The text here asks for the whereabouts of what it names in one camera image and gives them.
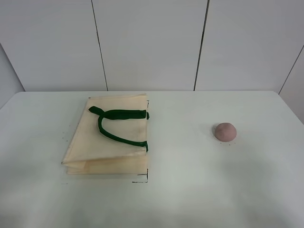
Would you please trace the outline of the cream linen bag green handles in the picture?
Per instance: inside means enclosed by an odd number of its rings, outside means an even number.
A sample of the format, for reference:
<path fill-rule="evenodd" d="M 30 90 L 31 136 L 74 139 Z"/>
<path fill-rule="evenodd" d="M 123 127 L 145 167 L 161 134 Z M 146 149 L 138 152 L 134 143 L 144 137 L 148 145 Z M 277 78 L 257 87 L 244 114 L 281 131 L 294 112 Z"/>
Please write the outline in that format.
<path fill-rule="evenodd" d="M 62 160 L 68 174 L 148 171 L 146 94 L 90 97 Z"/>

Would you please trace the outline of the pink peach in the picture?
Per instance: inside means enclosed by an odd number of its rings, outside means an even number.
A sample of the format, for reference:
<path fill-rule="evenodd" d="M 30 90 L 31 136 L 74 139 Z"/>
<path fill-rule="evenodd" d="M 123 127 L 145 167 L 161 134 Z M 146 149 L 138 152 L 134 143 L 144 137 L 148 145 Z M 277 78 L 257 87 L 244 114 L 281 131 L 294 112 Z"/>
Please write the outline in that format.
<path fill-rule="evenodd" d="M 230 142 L 237 136 L 237 130 L 231 123 L 219 123 L 212 126 L 212 133 L 221 142 Z"/>

